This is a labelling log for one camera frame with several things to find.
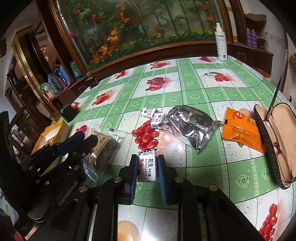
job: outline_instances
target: white spray bottle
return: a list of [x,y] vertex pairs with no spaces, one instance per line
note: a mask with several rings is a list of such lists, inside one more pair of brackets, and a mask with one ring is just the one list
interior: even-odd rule
[[216,23],[216,43],[218,51],[218,59],[221,61],[227,61],[227,44],[225,33],[223,32],[220,23]]

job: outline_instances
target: metal screw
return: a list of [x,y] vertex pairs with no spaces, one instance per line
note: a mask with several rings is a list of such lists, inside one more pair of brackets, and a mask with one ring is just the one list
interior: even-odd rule
[[79,190],[80,192],[86,192],[88,189],[89,189],[88,186],[82,185],[78,190]]
[[176,177],[175,182],[182,183],[182,182],[184,182],[184,179],[182,177]]
[[209,189],[213,192],[216,192],[218,190],[218,187],[216,185],[210,185]]
[[115,183],[120,183],[122,181],[122,178],[121,177],[115,177],[113,178],[113,182]]

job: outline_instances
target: green leaf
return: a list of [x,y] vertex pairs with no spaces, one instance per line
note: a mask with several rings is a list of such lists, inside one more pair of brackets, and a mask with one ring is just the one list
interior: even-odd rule
[[81,12],[81,13],[79,14],[79,19],[82,20],[82,19],[84,18],[84,16],[85,16],[85,13],[84,13],[84,12]]
[[91,9],[90,8],[85,9],[84,13],[85,15],[91,15]]

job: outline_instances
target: glass panel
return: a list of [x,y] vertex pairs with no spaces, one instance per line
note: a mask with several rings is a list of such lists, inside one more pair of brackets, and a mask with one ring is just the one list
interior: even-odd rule
[[215,0],[53,1],[87,70],[160,45],[215,40],[221,23]]

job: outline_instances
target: black container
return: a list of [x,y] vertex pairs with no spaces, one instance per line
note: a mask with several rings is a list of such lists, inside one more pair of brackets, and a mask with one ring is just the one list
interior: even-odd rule
[[74,120],[79,111],[73,109],[72,106],[69,103],[67,103],[61,108],[59,112],[61,116],[64,118],[64,120],[69,123]]

